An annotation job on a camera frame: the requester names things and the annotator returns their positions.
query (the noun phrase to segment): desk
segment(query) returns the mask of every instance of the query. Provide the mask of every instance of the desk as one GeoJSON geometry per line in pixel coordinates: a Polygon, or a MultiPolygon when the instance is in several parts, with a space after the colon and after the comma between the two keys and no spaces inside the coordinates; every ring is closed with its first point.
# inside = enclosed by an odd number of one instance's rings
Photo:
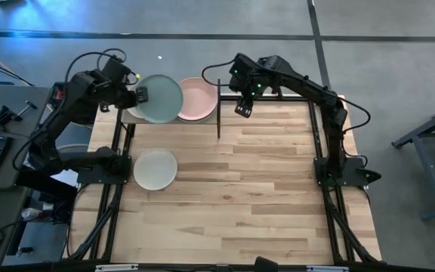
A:
{"type": "MultiPolygon", "coordinates": [[[[279,264],[332,263],[307,103],[258,101],[249,119],[236,115],[235,105],[223,102],[219,140],[215,125],[137,125],[133,161],[163,147],[176,156],[178,173],[156,192],[129,177],[111,262],[252,264],[261,255],[279,264]]],[[[97,114],[90,150],[111,144],[115,123],[115,110],[97,114]]],[[[356,152],[350,132],[345,146],[356,152]]],[[[94,226],[101,191],[92,184],[78,198],[72,252],[94,226]]],[[[366,196],[352,187],[343,191],[351,229],[380,259],[366,196]]],[[[105,240],[106,230],[99,256],[105,240]]]]}
{"type": "MultiPolygon", "coordinates": [[[[23,121],[19,123],[10,122],[6,128],[11,132],[29,136],[42,117],[49,95],[50,90],[48,88],[0,86],[0,109],[4,104],[10,110],[20,111],[24,107],[26,100],[31,100],[38,107],[37,110],[26,112],[23,121]]],[[[26,142],[26,138],[8,136],[16,139],[12,142],[6,160],[1,165],[0,179],[8,179],[8,183],[11,184],[17,178],[17,172],[11,167],[12,156],[26,142]]],[[[21,165],[23,159],[24,156],[22,155],[17,164],[21,165]]],[[[20,217],[21,209],[29,192],[25,187],[12,187],[12,185],[9,188],[6,187],[6,189],[0,190],[0,227],[15,222],[20,217]]],[[[7,227],[3,231],[5,238],[0,245],[0,264],[5,257],[14,228],[15,226],[7,227]]]]}

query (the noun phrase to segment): plate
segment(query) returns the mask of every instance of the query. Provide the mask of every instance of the plate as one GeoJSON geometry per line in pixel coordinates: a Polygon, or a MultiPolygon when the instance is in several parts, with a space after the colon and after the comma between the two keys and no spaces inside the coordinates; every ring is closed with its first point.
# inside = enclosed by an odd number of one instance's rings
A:
{"type": "Polygon", "coordinates": [[[184,103],[179,118],[186,121],[202,121],[209,117],[218,105],[218,89],[202,78],[190,78],[180,82],[184,103]]]}
{"type": "Polygon", "coordinates": [[[134,164],[135,181],[146,190],[161,190],[174,181],[177,160],[163,148],[143,152],[134,164]]]}
{"type": "Polygon", "coordinates": [[[153,123],[166,123],[174,120],[184,102],[179,84],[168,76],[147,76],[138,87],[147,87],[149,101],[138,104],[137,114],[153,123]]]}

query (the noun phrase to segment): concrete floor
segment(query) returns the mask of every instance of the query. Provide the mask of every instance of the concrete floor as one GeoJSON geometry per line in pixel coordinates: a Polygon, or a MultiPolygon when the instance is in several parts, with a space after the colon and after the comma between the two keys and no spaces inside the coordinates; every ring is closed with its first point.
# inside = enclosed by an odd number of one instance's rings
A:
{"type": "MultiPolygon", "coordinates": [[[[0,5],[0,29],[313,34],[307,0],[121,0],[117,5],[103,0],[27,0],[7,4],[0,5]]],[[[435,1],[315,0],[314,4],[324,36],[435,36],[435,1]]],[[[106,48],[125,50],[127,65],[143,76],[163,73],[177,81],[199,76],[204,66],[228,61],[237,52],[251,57],[278,54],[296,71],[321,83],[320,72],[325,67],[320,71],[315,45],[312,39],[0,38],[0,61],[34,84],[51,86],[63,79],[75,56],[106,48]]],[[[383,175],[370,188],[383,259],[391,264],[435,268],[435,219],[421,221],[418,217],[419,212],[434,207],[435,196],[426,184],[414,148],[397,151],[390,145],[435,113],[435,42],[322,45],[332,88],[372,114],[371,123],[354,134],[359,152],[369,157],[369,168],[383,175]]],[[[94,58],[89,57],[74,71],[94,66],[94,58]]],[[[210,71],[210,77],[229,79],[226,69],[210,71]]],[[[0,80],[8,79],[0,75],[0,80]]],[[[353,124],[365,118],[353,108],[350,115],[353,124]]],[[[84,140],[75,139],[75,132],[67,135],[62,137],[65,144],[84,140]]]]}

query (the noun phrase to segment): black bracket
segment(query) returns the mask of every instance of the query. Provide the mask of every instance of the black bracket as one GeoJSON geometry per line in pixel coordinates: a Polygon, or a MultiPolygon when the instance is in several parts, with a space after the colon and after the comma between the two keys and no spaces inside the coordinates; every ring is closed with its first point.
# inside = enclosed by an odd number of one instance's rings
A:
{"type": "Polygon", "coordinates": [[[102,165],[95,165],[91,169],[80,169],[76,182],[80,184],[126,184],[131,167],[131,157],[122,162],[120,175],[110,174],[102,165]]]}
{"type": "Polygon", "coordinates": [[[344,163],[343,175],[341,178],[333,179],[325,172],[328,158],[315,158],[316,182],[321,186],[367,186],[373,181],[381,178],[381,174],[363,168],[363,161],[360,158],[347,158],[344,163]]]}

